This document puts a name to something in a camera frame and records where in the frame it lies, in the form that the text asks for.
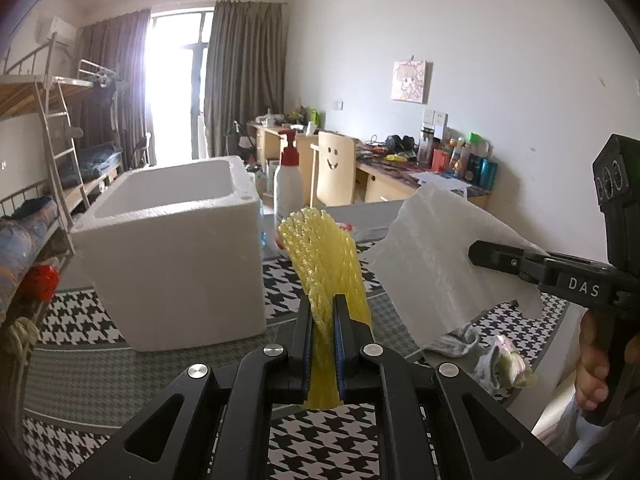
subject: metal ladder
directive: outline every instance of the metal ladder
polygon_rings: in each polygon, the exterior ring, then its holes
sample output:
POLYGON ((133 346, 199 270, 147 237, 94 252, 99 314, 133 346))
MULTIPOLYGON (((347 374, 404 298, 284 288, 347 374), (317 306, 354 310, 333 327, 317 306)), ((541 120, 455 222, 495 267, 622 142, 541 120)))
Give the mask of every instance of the metal ladder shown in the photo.
POLYGON ((86 190, 84 189, 84 183, 82 182, 82 174, 80 173, 80 165, 78 164, 78 155, 76 153, 76 144, 74 142, 73 137, 66 139, 64 135, 62 135, 63 142, 65 145, 65 149, 59 153, 54 152, 54 148, 51 142, 51 127, 50 120, 56 118, 66 118, 66 124, 71 126, 71 117, 69 116, 69 110, 66 106, 65 96, 62 91, 62 85, 60 82, 53 82, 52 78, 49 76, 49 71, 46 70, 46 74, 44 77, 44 82, 39 84, 35 82, 33 84, 33 93, 38 101, 38 114, 40 115, 40 122, 42 123, 42 133, 44 136, 44 152, 45 158, 47 161, 47 171, 49 172, 49 177, 53 186, 53 193, 56 198, 56 202, 58 202, 58 206, 62 209, 60 212, 60 228, 64 233, 65 241, 68 244, 69 250, 72 254, 75 254, 75 249, 73 243, 71 241, 69 231, 74 224, 74 221, 71 217, 71 211, 65 201, 65 195, 62 189, 62 183, 60 182, 60 174, 58 173, 58 167, 56 165, 56 161, 59 158, 64 156, 70 156, 74 168, 74 175, 79 182, 79 189, 82 195, 82 202, 84 206, 89 209, 89 199, 86 195, 86 190), (51 112, 49 110, 49 95, 51 91, 52 85, 56 86, 56 90, 58 93, 58 97, 60 99, 60 105, 62 106, 62 110, 57 110, 51 112))

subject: styrofoam box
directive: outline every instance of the styrofoam box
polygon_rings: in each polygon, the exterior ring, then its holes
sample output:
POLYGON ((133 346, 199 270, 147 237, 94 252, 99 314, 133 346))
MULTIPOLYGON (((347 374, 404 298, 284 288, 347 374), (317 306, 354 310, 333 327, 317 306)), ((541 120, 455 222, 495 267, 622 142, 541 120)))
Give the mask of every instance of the styrofoam box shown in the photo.
POLYGON ((133 349, 264 331, 258 204, 228 156, 124 173, 79 219, 76 257, 133 349))

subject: white tissue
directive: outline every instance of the white tissue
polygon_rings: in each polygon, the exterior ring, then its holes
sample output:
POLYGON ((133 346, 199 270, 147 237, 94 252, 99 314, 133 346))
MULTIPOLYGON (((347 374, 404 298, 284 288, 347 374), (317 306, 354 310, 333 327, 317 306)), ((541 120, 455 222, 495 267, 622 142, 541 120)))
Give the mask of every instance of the white tissue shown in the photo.
POLYGON ((523 316, 542 314, 535 286, 469 261, 469 246, 476 240, 546 254, 507 224, 435 184, 424 184, 406 199, 386 238, 364 253, 418 345, 499 303, 517 300, 523 316))

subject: bedding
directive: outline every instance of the bedding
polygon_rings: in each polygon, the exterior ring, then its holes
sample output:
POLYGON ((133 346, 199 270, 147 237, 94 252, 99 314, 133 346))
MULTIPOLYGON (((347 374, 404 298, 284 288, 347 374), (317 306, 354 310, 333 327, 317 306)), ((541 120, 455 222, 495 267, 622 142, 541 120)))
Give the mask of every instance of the bedding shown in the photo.
POLYGON ((57 217, 56 202, 45 196, 25 200, 14 214, 0 219, 0 325, 57 217))
MULTIPOLYGON (((116 168, 120 163, 122 149, 113 143, 100 144, 78 150, 78 165, 83 182, 90 182, 116 168)), ((58 168, 63 188, 75 187, 80 183, 74 174, 73 162, 67 161, 58 168)))

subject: red bottle cap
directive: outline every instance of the red bottle cap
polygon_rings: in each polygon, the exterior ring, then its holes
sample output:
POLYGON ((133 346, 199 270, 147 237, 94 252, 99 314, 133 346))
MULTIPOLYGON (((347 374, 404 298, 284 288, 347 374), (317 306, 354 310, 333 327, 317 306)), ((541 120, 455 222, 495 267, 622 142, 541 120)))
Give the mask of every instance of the red bottle cap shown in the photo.
POLYGON ((296 141, 296 131, 295 130, 282 130, 280 132, 281 135, 287 136, 287 146, 284 150, 282 150, 282 154, 280 155, 280 165, 281 166, 299 166, 300 165, 300 154, 298 150, 293 145, 296 141))

